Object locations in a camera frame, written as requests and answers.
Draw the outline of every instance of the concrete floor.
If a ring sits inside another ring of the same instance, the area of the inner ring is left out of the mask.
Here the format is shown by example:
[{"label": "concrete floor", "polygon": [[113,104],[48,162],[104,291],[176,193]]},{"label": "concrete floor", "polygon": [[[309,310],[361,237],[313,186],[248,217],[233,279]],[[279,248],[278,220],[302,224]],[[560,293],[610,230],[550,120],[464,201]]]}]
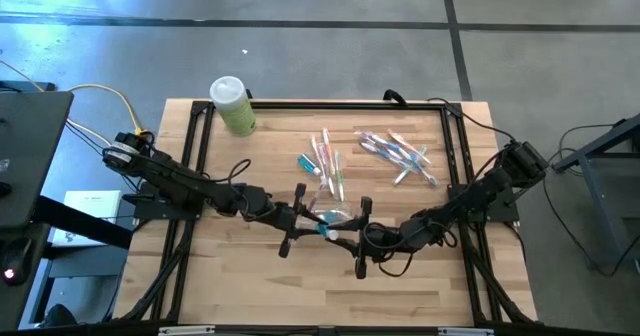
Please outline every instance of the concrete floor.
[{"label": "concrete floor", "polygon": [[[454,0],[458,21],[503,24],[640,24],[638,0]],[[0,0],[0,16],[62,14],[225,20],[446,22],[443,0]],[[495,124],[551,155],[566,129],[611,123],[640,110],[640,33],[461,32],[474,100]],[[460,100],[446,30],[186,28],[0,24],[0,57],[66,89],[97,82],[125,92],[144,125],[157,129],[168,97],[206,97],[213,80],[239,76],[258,98]],[[0,69],[0,79],[16,77]],[[120,100],[76,95],[72,116],[108,137],[129,129]],[[598,135],[578,132],[570,146]],[[584,183],[551,176],[551,197],[589,250],[601,232]],[[125,189],[93,151],[63,135],[43,193]],[[553,218],[540,187],[519,201],[528,271],[540,320],[550,325],[637,333],[640,279],[632,265],[612,279],[586,269]],[[53,302],[104,313],[95,280],[60,280]]]}]

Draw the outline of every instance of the wooden tabletop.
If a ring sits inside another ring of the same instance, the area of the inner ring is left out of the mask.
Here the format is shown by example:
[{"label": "wooden tabletop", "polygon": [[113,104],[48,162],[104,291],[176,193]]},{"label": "wooden tabletop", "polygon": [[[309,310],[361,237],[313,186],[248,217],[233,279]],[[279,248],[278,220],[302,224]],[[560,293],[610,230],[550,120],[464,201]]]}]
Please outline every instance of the wooden tabletop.
[{"label": "wooden tabletop", "polygon": [[[167,100],[157,147],[180,160],[193,100]],[[485,102],[465,102],[464,111],[477,121],[491,124]],[[334,150],[343,155],[344,185],[348,206],[359,213],[361,196],[373,199],[372,221],[397,226],[422,208],[447,201],[450,183],[444,137],[437,113],[429,111],[371,110],[256,110],[257,129],[248,137],[229,134],[217,115],[205,170],[215,178],[226,177],[243,158],[251,167],[234,181],[259,185],[274,200],[292,202],[298,182],[307,184],[308,202],[319,179],[297,164],[296,158],[312,154],[310,135],[320,137],[329,129]],[[364,151],[355,130],[384,135],[388,128],[417,146],[428,147],[433,165],[429,171],[440,181],[437,187],[410,174],[392,186],[399,170]],[[476,168],[497,151],[492,131],[466,121],[467,136]],[[457,160],[461,160],[456,128],[452,124]],[[199,140],[201,131],[196,133]],[[191,160],[194,167],[198,145]],[[459,170],[461,179],[464,173]],[[133,237],[116,304],[123,315],[143,295],[158,272],[166,221],[152,221]],[[522,252],[517,238],[504,225],[487,226],[496,277],[528,316],[535,308]],[[211,209],[196,225],[180,323],[271,325],[367,325],[367,326],[465,326],[472,325],[462,252],[457,248],[426,247],[414,256],[400,278],[384,275],[368,261],[368,275],[357,280],[354,260],[341,248],[306,236],[292,247],[289,257],[278,256],[283,233],[240,217],[224,218]],[[402,270],[407,255],[396,255],[384,264],[391,272]],[[166,314],[174,278],[169,280],[164,302]],[[484,283],[479,283],[483,310],[489,317]]]}]

